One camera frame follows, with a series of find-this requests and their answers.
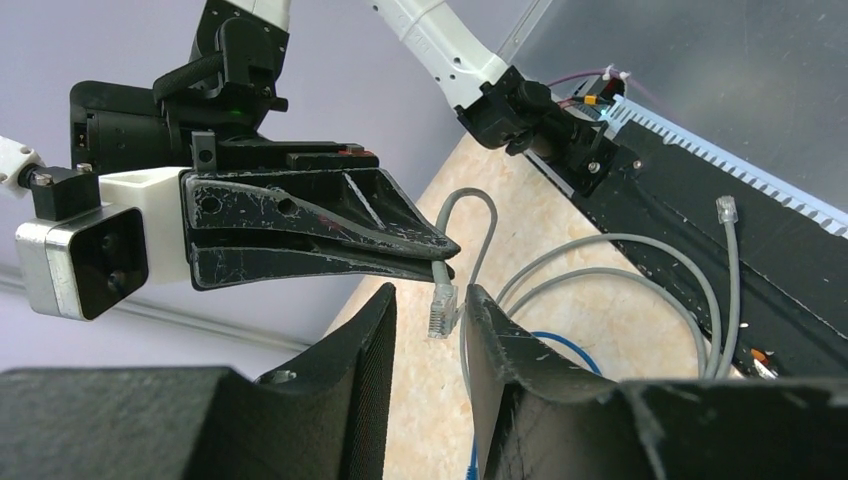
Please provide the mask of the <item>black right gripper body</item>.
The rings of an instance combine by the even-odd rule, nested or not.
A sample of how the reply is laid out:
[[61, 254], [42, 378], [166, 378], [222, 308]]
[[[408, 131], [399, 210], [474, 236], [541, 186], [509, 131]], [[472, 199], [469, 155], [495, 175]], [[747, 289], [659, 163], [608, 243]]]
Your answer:
[[358, 144], [274, 141], [260, 134], [269, 112], [289, 106], [276, 92], [288, 40], [285, 29], [257, 16], [204, 16], [189, 62], [152, 87], [75, 84], [69, 94], [72, 162], [98, 174], [166, 166], [378, 166], [378, 157]]

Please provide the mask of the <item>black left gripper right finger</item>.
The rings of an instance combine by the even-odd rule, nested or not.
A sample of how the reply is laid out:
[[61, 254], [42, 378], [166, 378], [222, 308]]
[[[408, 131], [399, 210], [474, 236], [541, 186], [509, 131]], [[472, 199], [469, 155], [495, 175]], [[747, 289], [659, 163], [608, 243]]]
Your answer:
[[483, 479], [843, 479], [837, 379], [615, 382], [467, 289], [467, 357]]

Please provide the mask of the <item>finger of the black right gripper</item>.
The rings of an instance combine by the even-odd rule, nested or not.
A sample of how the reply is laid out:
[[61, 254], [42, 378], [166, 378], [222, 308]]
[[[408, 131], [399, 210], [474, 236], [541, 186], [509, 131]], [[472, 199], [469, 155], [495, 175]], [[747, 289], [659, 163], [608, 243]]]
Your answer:
[[237, 247], [312, 241], [417, 260], [460, 250], [381, 168], [189, 172], [182, 193], [189, 233]]
[[456, 255], [435, 231], [409, 235], [331, 231], [191, 231], [191, 281], [199, 291], [297, 277], [374, 274], [431, 282], [431, 263]]

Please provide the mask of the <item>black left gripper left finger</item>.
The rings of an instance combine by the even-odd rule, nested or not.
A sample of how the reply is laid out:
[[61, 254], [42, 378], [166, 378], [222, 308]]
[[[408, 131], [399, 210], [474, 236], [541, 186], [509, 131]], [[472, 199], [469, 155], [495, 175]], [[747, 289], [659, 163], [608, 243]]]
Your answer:
[[397, 325], [386, 283], [346, 323], [249, 379], [229, 367], [1, 376], [5, 479], [379, 479]]

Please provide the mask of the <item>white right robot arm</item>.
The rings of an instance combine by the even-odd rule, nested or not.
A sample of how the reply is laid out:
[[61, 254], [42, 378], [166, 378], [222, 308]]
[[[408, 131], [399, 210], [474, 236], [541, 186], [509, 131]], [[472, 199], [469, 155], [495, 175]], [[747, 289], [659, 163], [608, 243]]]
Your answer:
[[[617, 146], [607, 124], [573, 116], [550, 89], [487, 49], [443, 1], [374, 1], [481, 146], [533, 152], [591, 192]], [[286, 1], [209, 1], [187, 64], [151, 87], [84, 81], [70, 93], [71, 153], [101, 177], [177, 171], [177, 234], [147, 254], [199, 291], [308, 276], [429, 282], [458, 245], [351, 143], [273, 141], [289, 40]]]

